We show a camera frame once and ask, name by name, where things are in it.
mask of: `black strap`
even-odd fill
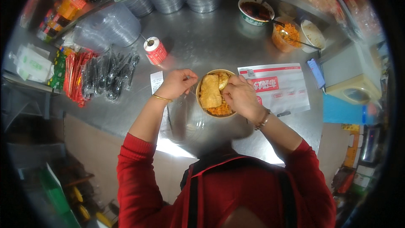
[[[295,228],[297,227],[297,208],[295,205],[295,196],[294,191],[292,190],[291,181],[286,172],[279,172],[277,174],[283,199],[284,227]]]
[[[197,228],[198,215],[198,177],[191,178],[190,181],[190,200],[188,203],[188,222],[187,228]]]
[[[212,162],[204,162],[200,163],[200,165],[193,167],[193,175],[199,173],[200,171],[205,170],[207,167],[204,165],[212,164]],[[247,158],[239,158],[235,160],[230,160],[222,165],[215,166],[207,172],[218,172],[218,171],[225,171],[230,169],[236,169],[239,167],[246,167],[246,166],[256,166],[262,169],[265,169],[269,172],[274,172],[274,167],[266,163],[264,161],[254,159],[251,157]],[[186,173],[188,175],[188,170],[185,171],[183,180],[181,185],[185,185],[185,178],[187,179]],[[283,199],[283,213],[284,213],[284,220],[285,220],[285,227],[286,228],[295,228],[297,227],[297,210],[295,205],[295,196],[294,191],[292,190],[291,181],[284,171],[279,171],[276,173],[278,175],[278,179],[280,182],[281,187],[281,195]],[[197,227],[197,216],[198,216],[198,177],[191,178],[190,181],[190,201],[188,206],[188,225],[187,228],[196,228]]]

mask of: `phone screen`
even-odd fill
[[[306,61],[311,70],[313,77],[315,78],[315,82],[318,86],[318,89],[321,89],[325,85],[325,79],[322,76],[321,70],[319,70],[318,65],[316,64],[315,60],[311,58],[311,60]]]

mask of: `printed logo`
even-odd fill
[[[298,95],[304,95],[304,94],[305,94],[305,89],[298,90]]]
[[[292,98],[295,96],[295,92],[293,90],[287,92],[287,97]]]
[[[273,99],[282,99],[283,98],[283,93],[281,92],[276,92],[273,94]]]
[[[262,101],[262,99],[260,98],[260,96],[256,96],[256,98],[257,98],[257,101],[258,101],[261,105],[263,105],[263,101]]]
[[[252,81],[256,93],[277,90],[279,88],[277,77],[252,79]]]

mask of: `shredded carrot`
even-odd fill
[[[300,40],[300,33],[298,33],[297,29],[295,29],[295,26],[291,23],[286,23],[285,27],[282,27],[280,25],[276,25],[276,30],[277,32],[280,32],[281,30],[285,30],[288,33],[288,36],[291,38],[291,40]],[[301,47],[301,44],[299,42],[293,42],[291,40],[288,40],[288,38],[283,38],[288,44],[291,46],[294,46],[296,48]]]
[[[219,107],[206,108],[206,110],[213,115],[228,115],[232,114],[233,112],[228,103],[226,103],[225,99],[222,99],[222,104]]]

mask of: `food bowl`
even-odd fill
[[[286,19],[284,17],[277,17],[275,20],[277,20],[277,21],[279,21],[281,23],[285,23],[285,24],[287,24],[287,23],[293,24],[295,29],[300,34],[300,41],[301,42],[306,42],[306,39],[304,37],[305,35],[302,32],[300,26],[297,25],[297,23],[295,23],[292,20],[288,20],[288,19]],[[305,46],[305,45],[302,45],[302,44],[299,47],[294,47],[294,46],[290,45],[288,42],[286,42],[286,40],[284,40],[281,37],[279,32],[276,30],[276,25],[277,24],[275,24],[275,23],[273,24],[273,33],[271,35],[271,40],[273,41],[274,46],[276,46],[276,48],[278,48],[281,52],[289,53],[289,52],[292,52],[292,51],[294,51],[296,49],[302,49],[302,47]]]
[[[260,19],[251,17],[251,16],[249,16],[247,13],[245,13],[245,12],[241,9],[241,7],[240,7],[240,5],[241,5],[242,3],[245,3],[245,2],[255,2],[255,3],[261,4],[261,3],[263,2],[263,0],[239,0],[239,2],[238,2],[238,8],[239,8],[239,10],[240,10],[240,16],[241,16],[247,23],[252,24],[252,25],[254,25],[254,26],[264,26],[265,24],[267,24],[267,23],[269,22],[268,20],[260,20]],[[271,8],[271,6],[270,6],[268,3],[266,3],[266,2],[264,2],[264,3],[262,4],[262,6],[264,6],[267,10],[269,10],[270,18],[273,19],[273,18],[274,18],[274,10],[273,10],[273,8]]]
[[[305,35],[306,43],[314,45],[320,49],[324,49],[326,45],[325,37],[322,35],[322,32],[319,28],[309,20],[303,20],[301,22],[301,29]],[[306,53],[312,53],[317,51],[315,48],[311,48],[303,45],[302,50]]]
[[[232,76],[235,75],[235,73],[233,73],[233,72],[231,72],[231,71],[228,71],[227,69],[215,69],[215,70],[212,70],[212,71],[208,72],[208,73],[205,74],[205,75],[213,74],[213,73],[216,73],[216,72],[226,72],[226,73],[228,73],[228,74],[230,74],[230,75],[232,75]],[[197,99],[197,103],[198,103],[198,105],[200,106],[200,108],[201,108],[207,115],[212,116],[212,117],[215,117],[215,118],[221,118],[221,119],[223,119],[223,118],[228,118],[228,117],[231,117],[231,116],[235,115],[236,112],[233,112],[232,114],[227,114],[227,115],[215,115],[215,114],[211,114],[211,113],[208,112],[206,109],[203,109],[203,106],[201,105],[201,102],[200,102],[200,88],[201,88],[201,84],[202,84],[202,82],[203,82],[204,76],[201,78],[201,80],[200,80],[200,82],[198,83],[197,88],[196,88],[196,99]]]

